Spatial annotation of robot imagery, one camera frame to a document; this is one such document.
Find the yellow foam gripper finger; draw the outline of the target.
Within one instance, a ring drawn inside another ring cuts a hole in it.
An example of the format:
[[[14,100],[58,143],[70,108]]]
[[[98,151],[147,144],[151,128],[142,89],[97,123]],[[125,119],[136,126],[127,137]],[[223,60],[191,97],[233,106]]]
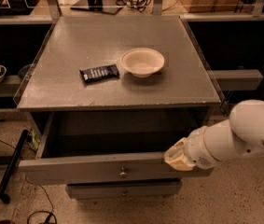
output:
[[[188,161],[182,149],[169,149],[164,154],[164,161],[176,171],[191,171],[195,165]]]
[[[186,137],[181,138],[178,140],[172,147],[170,147],[169,151],[171,155],[180,154],[184,151],[184,147],[186,144]]]

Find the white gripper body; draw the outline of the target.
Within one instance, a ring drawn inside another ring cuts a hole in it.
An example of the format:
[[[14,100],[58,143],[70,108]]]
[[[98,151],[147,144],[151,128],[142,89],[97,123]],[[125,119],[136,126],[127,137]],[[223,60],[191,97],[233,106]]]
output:
[[[184,153],[187,158],[186,164],[190,167],[197,166],[201,169],[211,169],[216,167],[220,161],[215,159],[207,149],[204,135],[207,126],[202,126],[194,130],[186,138]]]

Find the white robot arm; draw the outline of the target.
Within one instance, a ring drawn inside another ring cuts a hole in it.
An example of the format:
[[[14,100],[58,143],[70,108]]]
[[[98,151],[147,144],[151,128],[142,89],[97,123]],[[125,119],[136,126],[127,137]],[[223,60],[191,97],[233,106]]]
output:
[[[229,118],[202,126],[164,153],[177,171],[211,169],[223,161],[264,157],[264,101],[247,100],[234,106]]]

